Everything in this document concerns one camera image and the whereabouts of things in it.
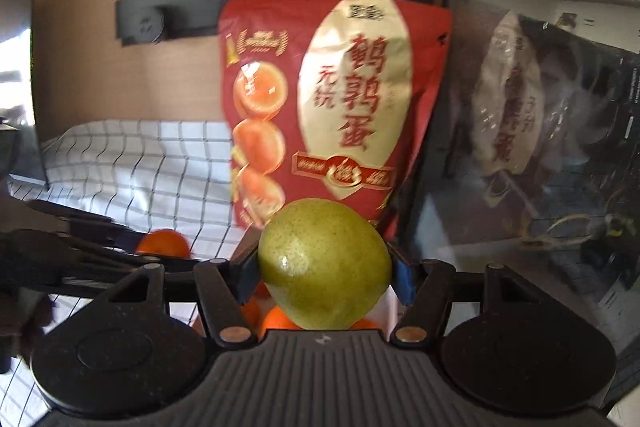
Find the snack bag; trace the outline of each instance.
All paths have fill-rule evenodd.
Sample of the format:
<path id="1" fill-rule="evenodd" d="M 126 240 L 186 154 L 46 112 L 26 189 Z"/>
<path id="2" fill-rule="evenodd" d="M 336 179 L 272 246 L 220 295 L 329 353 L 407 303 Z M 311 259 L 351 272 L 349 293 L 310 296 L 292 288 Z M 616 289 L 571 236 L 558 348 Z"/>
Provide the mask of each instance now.
<path id="1" fill-rule="evenodd" d="M 426 130 L 450 15 L 405 0 L 230 0 L 219 20 L 238 222 L 301 198 L 377 220 Z"/>

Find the printed egg image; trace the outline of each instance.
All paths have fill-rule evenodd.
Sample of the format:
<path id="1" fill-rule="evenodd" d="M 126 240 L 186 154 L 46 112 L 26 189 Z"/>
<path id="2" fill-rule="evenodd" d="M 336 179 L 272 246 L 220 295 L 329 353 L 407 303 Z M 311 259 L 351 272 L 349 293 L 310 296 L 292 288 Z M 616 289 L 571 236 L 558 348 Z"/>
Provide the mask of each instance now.
<path id="1" fill-rule="evenodd" d="M 240 68 L 234 83 L 234 102 L 241 116 L 271 120 L 289 94 L 282 71 L 269 62 L 251 62 Z"/>
<path id="2" fill-rule="evenodd" d="M 280 130 L 264 120 L 242 120 L 233 130 L 234 160 L 251 165 L 260 174 L 269 174 L 282 165 L 285 143 Z"/>
<path id="3" fill-rule="evenodd" d="M 271 177 L 260 174 L 249 165 L 238 173 L 236 187 L 242 206 L 256 227 L 263 227 L 284 206 L 282 187 Z"/>

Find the green pear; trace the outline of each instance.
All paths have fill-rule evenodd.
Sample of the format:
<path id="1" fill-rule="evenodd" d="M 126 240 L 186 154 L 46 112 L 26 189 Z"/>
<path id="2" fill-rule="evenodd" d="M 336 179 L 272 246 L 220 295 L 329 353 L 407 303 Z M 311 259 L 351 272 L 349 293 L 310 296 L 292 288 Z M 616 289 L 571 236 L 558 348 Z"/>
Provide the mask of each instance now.
<path id="1" fill-rule="evenodd" d="M 376 229 L 335 201 L 293 201 L 260 236 L 258 265 L 278 306 L 301 328 L 345 330 L 391 282 L 391 258 Z"/>

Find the ridged black surface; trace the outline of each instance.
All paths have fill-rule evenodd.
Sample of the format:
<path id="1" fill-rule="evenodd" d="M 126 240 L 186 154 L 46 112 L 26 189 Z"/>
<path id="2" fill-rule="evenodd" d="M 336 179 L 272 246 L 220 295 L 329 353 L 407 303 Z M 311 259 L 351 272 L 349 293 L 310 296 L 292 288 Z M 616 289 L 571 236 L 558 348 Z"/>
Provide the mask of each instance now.
<path id="1" fill-rule="evenodd" d="M 430 359 L 382 341 L 376 331 L 271 331 L 247 351 L 220 356 L 189 396 L 120 421 L 53 412 L 40 427 L 599 427 L 593 410 L 562 419 L 513 419 L 452 391 Z"/>

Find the rivet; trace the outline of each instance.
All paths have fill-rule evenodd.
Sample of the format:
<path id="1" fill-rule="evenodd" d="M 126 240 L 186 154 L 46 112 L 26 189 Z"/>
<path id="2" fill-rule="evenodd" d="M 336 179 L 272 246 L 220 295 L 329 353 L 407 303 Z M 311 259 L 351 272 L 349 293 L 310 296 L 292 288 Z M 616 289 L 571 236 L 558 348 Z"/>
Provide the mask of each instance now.
<path id="1" fill-rule="evenodd" d="M 242 326 L 229 326 L 220 331 L 220 338 L 230 344 L 239 344 L 251 338 L 251 331 Z"/>
<path id="2" fill-rule="evenodd" d="M 413 344 L 427 338 L 427 332 L 418 326 L 405 326 L 396 331 L 396 339 L 402 343 Z"/>

